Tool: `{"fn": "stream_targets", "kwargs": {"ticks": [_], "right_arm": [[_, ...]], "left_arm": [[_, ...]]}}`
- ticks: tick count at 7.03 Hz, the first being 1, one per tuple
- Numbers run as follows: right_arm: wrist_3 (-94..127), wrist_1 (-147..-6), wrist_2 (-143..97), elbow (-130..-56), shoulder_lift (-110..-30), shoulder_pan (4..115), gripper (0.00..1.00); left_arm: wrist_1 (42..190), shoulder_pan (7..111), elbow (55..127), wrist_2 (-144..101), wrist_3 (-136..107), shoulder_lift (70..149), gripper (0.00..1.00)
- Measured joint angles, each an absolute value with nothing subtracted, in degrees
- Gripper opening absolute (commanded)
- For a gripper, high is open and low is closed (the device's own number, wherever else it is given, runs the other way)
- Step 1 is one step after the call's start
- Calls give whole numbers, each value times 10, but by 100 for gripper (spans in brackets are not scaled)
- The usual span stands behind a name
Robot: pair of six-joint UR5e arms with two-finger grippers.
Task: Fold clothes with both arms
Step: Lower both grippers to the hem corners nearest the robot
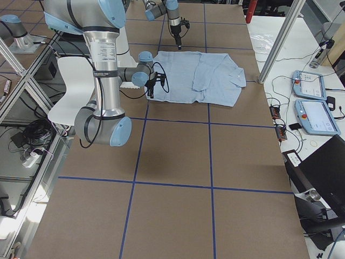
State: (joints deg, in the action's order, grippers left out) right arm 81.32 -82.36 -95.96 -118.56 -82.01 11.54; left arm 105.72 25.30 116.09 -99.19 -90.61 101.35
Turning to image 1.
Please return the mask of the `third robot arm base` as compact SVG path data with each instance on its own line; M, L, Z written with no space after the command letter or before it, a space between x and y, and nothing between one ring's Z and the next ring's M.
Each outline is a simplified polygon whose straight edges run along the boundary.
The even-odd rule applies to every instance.
M1 16L1 38L12 38L13 43L9 46L12 53L33 54L45 44L43 36L29 34L22 21L16 15Z

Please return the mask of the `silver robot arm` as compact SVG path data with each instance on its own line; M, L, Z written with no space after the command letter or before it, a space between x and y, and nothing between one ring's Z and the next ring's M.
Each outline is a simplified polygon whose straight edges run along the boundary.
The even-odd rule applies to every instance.
M145 16L147 20L154 21L161 16L167 15L170 32L175 40L177 48L181 50L182 40L180 33L182 31L182 19L180 17L178 1L167 0L156 3L154 1L144 0L142 2L145 7Z
M46 24L58 31L83 35L89 49L95 97L82 107L74 128L85 148L92 144L123 146L132 121L120 105L120 85L132 82L152 90L158 73L152 54L143 51L136 67L118 67L116 39L126 22L122 1L45 1Z

